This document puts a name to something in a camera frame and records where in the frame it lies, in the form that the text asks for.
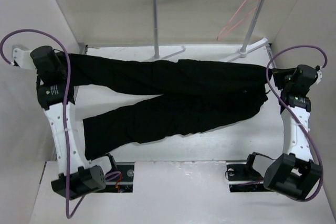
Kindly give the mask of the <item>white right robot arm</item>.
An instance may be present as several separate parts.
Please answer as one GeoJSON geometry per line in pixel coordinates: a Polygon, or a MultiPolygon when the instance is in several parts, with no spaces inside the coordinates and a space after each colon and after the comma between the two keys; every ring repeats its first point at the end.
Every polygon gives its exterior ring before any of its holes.
{"type": "Polygon", "coordinates": [[[266,190],[289,197],[295,201],[312,200],[317,193],[311,193],[314,186],[323,182],[322,162],[314,162],[311,148],[313,140],[308,133],[311,101],[307,97],[310,87],[319,79],[319,67],[298,65],[291,69],[267,69],[266,78],[273,78],[280,90],[279,100],[283,122],[282,154],[266,169],[258,162],[244,166],[244,175],[251,180],[261,176],[266,190]]]}

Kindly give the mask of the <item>black trousers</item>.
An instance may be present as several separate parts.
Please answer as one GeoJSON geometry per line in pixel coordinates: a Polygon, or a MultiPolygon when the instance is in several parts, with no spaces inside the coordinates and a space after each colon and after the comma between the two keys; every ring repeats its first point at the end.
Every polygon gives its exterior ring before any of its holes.
{"type": "Polygon", "coordinates": [[[98,158],[122,145],[203,133],[255,116],[267,101],[272,73],[263,66],[183,59],[121,61],[58,53],[70,63],[70,83],[107,87],[146,100],[83,120],[85,156],[98,158]]]}

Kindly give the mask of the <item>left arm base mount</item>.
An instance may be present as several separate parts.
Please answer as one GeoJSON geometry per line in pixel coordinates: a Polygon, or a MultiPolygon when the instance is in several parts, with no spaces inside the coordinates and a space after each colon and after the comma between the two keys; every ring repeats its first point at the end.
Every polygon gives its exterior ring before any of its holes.
{"type": "Polygon", "coordinates": [[[135,172],[135,163],[117,163],[121,175],[111,179],[108,177],[105,189],[96,193],[132,193],[135,172]]]}

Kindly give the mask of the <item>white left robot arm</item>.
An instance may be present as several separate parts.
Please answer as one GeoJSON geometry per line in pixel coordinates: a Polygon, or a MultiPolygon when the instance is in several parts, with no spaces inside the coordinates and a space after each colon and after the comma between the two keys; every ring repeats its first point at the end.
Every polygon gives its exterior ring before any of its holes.
{"type": "Polygon", "coordinates": [[[58,162],[58,179],[51,182],[53,192],[69,200],[102,191],[113,181],[118,168],[106,154],[97,159],[85,157],[75,118],[74,88],[68,69],[51,46],[30,53],[37,69],[37,98],[51,127],[58,162]]]}

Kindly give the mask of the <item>pink wire hanger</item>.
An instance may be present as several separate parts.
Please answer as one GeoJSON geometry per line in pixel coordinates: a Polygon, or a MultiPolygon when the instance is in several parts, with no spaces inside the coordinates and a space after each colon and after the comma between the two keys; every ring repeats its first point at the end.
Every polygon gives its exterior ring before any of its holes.
{"type": "Polygon", "coordinates": [[[226,23],[223,29],[217,35],[216,40],[221,41],[234,29],[236,29],[241,23],[244,22],[257,8],[257,4],[260,0],[244,0],[237,8],[233,16],[226,23]]]}

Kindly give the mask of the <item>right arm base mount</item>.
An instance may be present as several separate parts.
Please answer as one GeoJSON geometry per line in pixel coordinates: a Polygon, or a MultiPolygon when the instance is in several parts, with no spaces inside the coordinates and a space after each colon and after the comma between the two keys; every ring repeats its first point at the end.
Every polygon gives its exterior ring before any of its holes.
{"type": "Polygon", "coordinates": [[[231,193],[270,192],[264,187],[264,178],[257,171],[247,168],[246,161],[227,162],[224,175],[231,193]]]}

